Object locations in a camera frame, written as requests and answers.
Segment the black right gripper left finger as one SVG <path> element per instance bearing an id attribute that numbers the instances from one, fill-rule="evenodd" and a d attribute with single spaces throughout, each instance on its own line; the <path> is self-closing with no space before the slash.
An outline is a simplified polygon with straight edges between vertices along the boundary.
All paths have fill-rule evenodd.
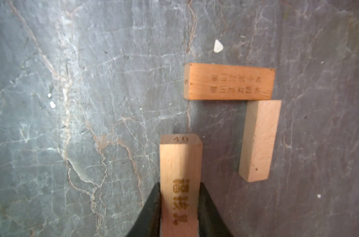
<path id="1" fill-rule="evenodd" d="M 157 182 L 127 237 L 159 237 L 161 225 L 161 192 Z"/>

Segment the engraved wooden block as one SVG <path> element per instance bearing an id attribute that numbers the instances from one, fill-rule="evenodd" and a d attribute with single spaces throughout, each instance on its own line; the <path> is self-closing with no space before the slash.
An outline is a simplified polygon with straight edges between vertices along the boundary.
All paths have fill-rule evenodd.
<path id="1" fill-rule="evenodd" d="M 202 150 L 196 134 L 166 134 L 160 138 L 163 237 L 198 235 Z"/>

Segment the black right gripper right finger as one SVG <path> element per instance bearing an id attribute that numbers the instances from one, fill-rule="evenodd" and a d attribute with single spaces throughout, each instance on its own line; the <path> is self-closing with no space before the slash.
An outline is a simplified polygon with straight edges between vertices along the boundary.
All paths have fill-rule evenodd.
<path id="1" fill-rule="evenodd" d="M 199 190 L 198 222 L 200 237 L 233 236 L 218 212 L 204 183 L 200 184 Z"/>

